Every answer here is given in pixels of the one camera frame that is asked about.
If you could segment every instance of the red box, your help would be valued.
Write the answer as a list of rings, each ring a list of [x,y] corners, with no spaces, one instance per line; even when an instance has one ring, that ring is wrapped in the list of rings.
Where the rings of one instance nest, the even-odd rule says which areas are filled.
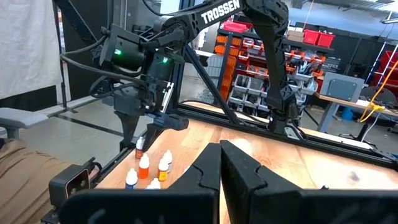
[[[237,22],[224,22],[224,30],[228,30],[228,31],[233,31],[233,32],[239,32],[239,33],[243,33],[245,32],[248,27],[244,24],[240,24]]]
[[[392,55],[392,51],[390,51],[390,50],[387,50],[384,52],[383,56],[380,59],[380,67],[379,67],[378,72],[382,73],[384,71],[384,69],[387,67],[388,60],[390,60],[391,55]],[[395,55],[393,56],[393,58],[391,59],[389,68],[387,68],[386,72],[384,73],[385,77],[391,71],[392,67],[394,66],[394,64],[396,63],[397,60],[398,60],[398,52],[396,52]],[[398,66],[394,69],[394,71],[392,71],[390,79],[398,80]]]
[[[335,36],[333,34],[320,33],[317,46],[330,48],[331,42]]]
[[[315,45],[319,38],[319,32],[314,30],[304,30],[304,43]]]

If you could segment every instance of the workbench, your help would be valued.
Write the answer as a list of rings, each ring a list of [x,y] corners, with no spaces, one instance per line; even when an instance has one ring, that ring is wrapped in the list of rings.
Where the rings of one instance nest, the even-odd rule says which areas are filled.
[[[366,100],[358,100],[356,103],[354,103],[354,102],[350,102],[350,101],[346,101],[346,100],[339,100],[339,99],[336,99],[333,97],[321,95],[319,93],[315,93],[315,96],[321,100],[329,101],[329,104],[326,107],[326,110],[322,116],[321,122],[319,123],[318,129],[317,129],[317,131],[322,132],[322,133],[328,131],[330,121],[333,119],[333,115],[335,115],[335,113],[337,112],[338,107],[340,105],[349,106],[352,108],[359,108],[359,109],[366,109],[366,107],[369,105],[369,101],[366,101]],[[390,115],[390,116],[398,117],[397,113],[394,113],[389,109],[384,109],[382,111],[377,111],[377,112],[386,114],[386,115]]]
[[[213,111],[221,110],[201,103],[187,104]],[[243,119],[250,119],[241,114],[237,115]],[[361,147],[370,147],[362,142],[330,136],[325,133],[307,129],[305,132],[349,142]],[[185,168],[192,164],[209,142],[219,142],[220,140],[229,140],[264,166],[304,189],[320,189],[324,185],[331,189],[398,189],[398,175],[392,169],[192,119],[187,129],[183,131],[166,130],[157,138],[147,151],[150,158],[149,178],[139,180],[137,187],[140,189],[146,188],[156,177],[160,158],[166,150],[172,151],[173,163],[167,180],[162,183],[163,189],[169,187],[183,174]],[[138,163],[139,159],[135,158],[133,151],[96,188],[124,188],[127,172],[130,168],[138,170]],[[220,223],[229,223],[222,191],[220,193]]]

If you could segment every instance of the yellow cable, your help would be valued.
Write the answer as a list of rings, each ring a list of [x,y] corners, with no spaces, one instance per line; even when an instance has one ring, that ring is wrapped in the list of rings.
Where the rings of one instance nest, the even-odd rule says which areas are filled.
[[[379,90],[378,90],[378,91],[376,92],[376,94],[373,96],[372,100],[371,100],[371,101],[369,102],[369,104],[367,105],[365,111],[363,111],[362,117],[361,117],[361,119],[360,119],[361,122],[366,121],[366,120],[372,115],[372,113],[373,113],[374,111],[376,111],[376,110],[381,110],[381,108],[382,108],[382,110],[384,110],[384,107],[383,107],[383,106],[375,105],[375,104],[373,103],[373,101],[374,101],[374,99],[376,99],[376,97],[378,96],[378,94],[379,94],[379,93],[381,92],[381,90],[384,88],[384,85],[387,83],[387,80],[390,78],[390,75],[392,74],[392,71],[394,71],[394,69],[396,69],[396,66],[397,66],[397,65],[398,65],[398,61],[395,62],[394,66],[392,67],[392,69],[391,69],[390,72],[388,73],[386,79],[384,79],[383,84],[380,86]],[[365,117],[365,115],[366,115],[366,112],[368,112],[368,109],[369,109],[370,107],[373,107],[374,109],[373,109],[373,111],[364,119],[364,117]]]

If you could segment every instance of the ceiling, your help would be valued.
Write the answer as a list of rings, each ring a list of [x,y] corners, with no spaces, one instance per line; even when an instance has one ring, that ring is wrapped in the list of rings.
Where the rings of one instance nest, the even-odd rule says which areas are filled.
[[[292,7],[301,9],[308,0],[291,0]],[[396,0],[314,0],[316,3],[338,6],[347,11],[359,9],[372,12],[398,12],[398,1]]]

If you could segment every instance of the black cable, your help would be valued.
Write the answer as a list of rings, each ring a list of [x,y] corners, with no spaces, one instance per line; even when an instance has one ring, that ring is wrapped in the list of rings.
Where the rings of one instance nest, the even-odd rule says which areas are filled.
[[[148,10],[150,10],[150,12],[155,14],[156,16],[169,16],[169,15],[171,15],[173,13],[176,13],[176,12],[171,12],[171,13],[167,13],[167,14],[159,13],[159,12],[154,11],[153,8],[151,8],[145,0],[142,0],[142,2],[148,8]],[[206,5],[207,5],[207,3],[201,3],[201,4],[196,5],[196,6],[188,7],[186,9],[181,9],[181,10],[179,10],[177,12],[186,12],[186,11],[189,11],[189,10],[198,9],[198,8],[200,8],[202,6],[206,6]]]
[[[95,83],[96,83],[96,85],[95,86],[97,86],[101,81],[103,81],[104,79],[102,79],[103,77],[101,77],[101,78],[99,78],[99,79],[97,79],[96,81],[95,81]],[[127,87],[130,87],[130,86],[135,86],[135,85],[137,85],[136,83],[126,83],[126,84],[123,84],[123,85],[121,85],[121,86],[119,86],[119,87],[116,87],[116,88],[113,88],[112,86],[111,86],[111,91],[108,91],[108,92],[106,92],[106,93],[101,93],[101,94],[97,94],[97,95],[95,95],[93,92],[94,92],[94,84],[90,87],[90,96],[92,96],[92,97],[94,97],[94,98],[97,98],[97,99],[102,99],[102,98],[105,98],[105,97],[108,97],[108,96],[111,96],[115,91],[117,91],[117,90],[122,90],[122,89],[124,89],[124,88],[127,88]]]
[[[105,98],[107,96],[112,95],[112,91],[109,91],[107,93],[97,94],[97,95],[95,94],[95,88],[105,79],[107,79],[106,76],[99,77],[97,80],[95,80],[95,82],[93,82],[93,84],[91,84],[90,89],[88,90],[88,93],[90,94],[90,96],[100,99],[100,98]]]
[[[80,54],[82,52],[85,52],[87,50],[91,50],[91,49],[99,46],[102,43],[102,41],[104,41],[105,39],[106,39],[106,36],[102,36],[99,40],[97,40],[97,42],[95,42],[94,44],[91,44],[90,46],[83,47],[82,49],[73,50],[73,51],[70,51],[70,52],[65,52],[65,53],[62,53],[61,55],[67,56],[67,55]]]
[[[78,62],[66,57],[63,54],[61,54],[61,58],[62,58],[62,60],[66,61],[66,63],[70,63],[71,65],[74,65],[74,66],[76,66],[78,68],[82,68],[82,69],[87,70],[87,71],[95,72],[98,75],[106,76],[108,78],[113,78],[113,79],[117,79],[117,80],[126,80],[126,81],[137,83],[139,85],[144,86],[145,89],[148,91],[148,87],[146,86],[146,82],[144,82],[144,81],[142,81],[140,79],[129,77],[129,76],[126,76],[126,75],[120,75],[120,74],[113,73],[113,72],[107,72],[107,71],[104,71],[104,70],[100,70],[98,68],[93,68],[93,67],[90,67],[90,66],[87,66],[87,65],[83,65],[81,63],[78,63]]]
[[[111,29],[112,21],[113,21],[113,6],[114,6],[114,0],[107,0],[108,6],[107,6],[107,29]]]

